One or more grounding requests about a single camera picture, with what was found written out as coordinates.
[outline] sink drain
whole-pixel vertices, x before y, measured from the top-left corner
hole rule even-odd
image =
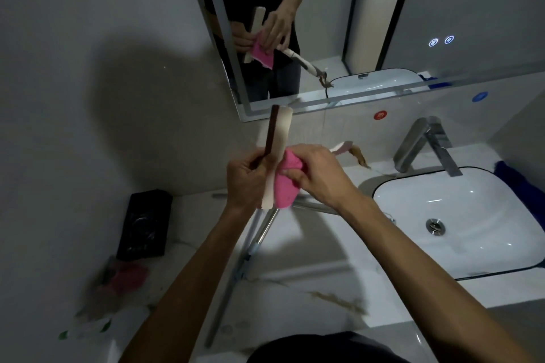
[[[445,224],[441,222],[441,220],[438,220],[437,218],[430,218],[426,221],[426,229],[430,232],[433,236],[442,236],[445,231]]]

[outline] chrome faucet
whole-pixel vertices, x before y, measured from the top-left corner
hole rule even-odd
[[[399,172],[407,172],[418,153],[426,145],[426,141],[451,177],[462,175],[446,150],[446,148],[452,148],[452,144],[441,125],[441,119],[436,116],[418,118],[410,127],[405,139],[393,156],[393,163]]]

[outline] person's left hand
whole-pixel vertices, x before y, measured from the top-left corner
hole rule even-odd
[[[284,50],[289,46],[294,17],[295,14],[282,5],[269,13],[259,35],[259,43],[267,53],[274,49]]]
[[[269,154],[255,170],[250,164],[262,157],[265,148],[258,148],[243,159],[234,159],[227,164],[227,206],[249,212],[259,208],[265,192],[267,174],[275,168],[275,159]]]

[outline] sink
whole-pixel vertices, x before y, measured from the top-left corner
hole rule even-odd
[[[381,210],[456,279],[531,268],[545,258],[545,232],[514,192],[489,171],[461,168],[387,181]]]

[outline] mirror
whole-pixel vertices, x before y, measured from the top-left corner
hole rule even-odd
[[[199,0],[242,121],[545,69],[543,0]]]

